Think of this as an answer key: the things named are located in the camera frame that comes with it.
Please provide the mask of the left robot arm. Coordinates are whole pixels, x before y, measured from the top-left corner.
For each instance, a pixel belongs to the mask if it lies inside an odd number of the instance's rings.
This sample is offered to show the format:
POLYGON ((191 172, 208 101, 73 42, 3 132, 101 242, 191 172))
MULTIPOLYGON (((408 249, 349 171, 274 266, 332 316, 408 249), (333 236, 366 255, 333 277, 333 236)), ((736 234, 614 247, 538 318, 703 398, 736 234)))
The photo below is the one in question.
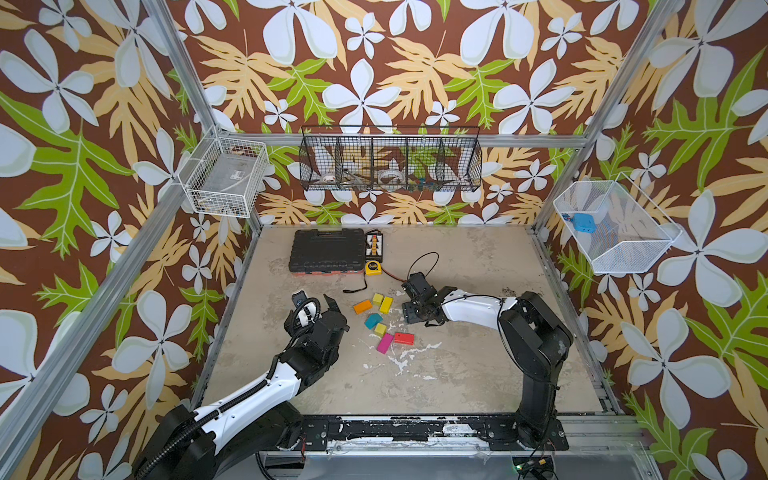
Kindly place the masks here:
POLYGON ((284 328, 290 340, 268 371, 227 397, 168 413, 132 466, 134 479, 213 479, 240 458, 299 440, 302 415, 290 401, 320 380, 339 359, 349 331, 338 303, 327 306, 303 291, 284 328))

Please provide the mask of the magenta wood block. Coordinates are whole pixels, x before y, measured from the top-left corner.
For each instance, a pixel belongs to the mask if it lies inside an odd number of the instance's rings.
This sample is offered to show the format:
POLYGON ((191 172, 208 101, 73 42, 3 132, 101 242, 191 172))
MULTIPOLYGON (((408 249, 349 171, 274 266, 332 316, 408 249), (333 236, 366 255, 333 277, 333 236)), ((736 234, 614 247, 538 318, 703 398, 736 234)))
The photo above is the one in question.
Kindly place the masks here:
POLYGON ((385 333, 377 345, 377 351, 379 353, 386 354, 389 351, 393 341, 394 336, 392 334, 385 333))

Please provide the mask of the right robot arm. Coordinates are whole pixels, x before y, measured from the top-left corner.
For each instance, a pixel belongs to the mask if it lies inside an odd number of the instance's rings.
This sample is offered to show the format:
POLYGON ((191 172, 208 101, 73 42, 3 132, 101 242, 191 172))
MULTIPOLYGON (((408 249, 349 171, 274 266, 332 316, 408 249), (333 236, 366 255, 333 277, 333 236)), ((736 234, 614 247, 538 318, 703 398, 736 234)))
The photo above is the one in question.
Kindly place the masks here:
POLYGON ((408 296, 402 304, 408 324, 466 322, 499 333, 523 374, 516 411, 518 441, 528 448, 546 444, 555 434, 558 379, 574 336, 543 298, 532 291, 497 297, 451 286, 436 289, 421 272, 410 274, 402 289, 408 296))

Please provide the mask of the red wood block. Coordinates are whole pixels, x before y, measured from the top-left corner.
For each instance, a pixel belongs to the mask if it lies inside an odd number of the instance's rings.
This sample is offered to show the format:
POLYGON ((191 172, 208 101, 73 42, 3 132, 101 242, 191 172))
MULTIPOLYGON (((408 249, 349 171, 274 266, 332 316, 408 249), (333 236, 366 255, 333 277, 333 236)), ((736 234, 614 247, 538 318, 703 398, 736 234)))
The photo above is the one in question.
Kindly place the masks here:
POLYGON ((413 345, 415 343, 415 336, 410 333, 396 332, 394 334, 394 342, 400 345, 413 345))

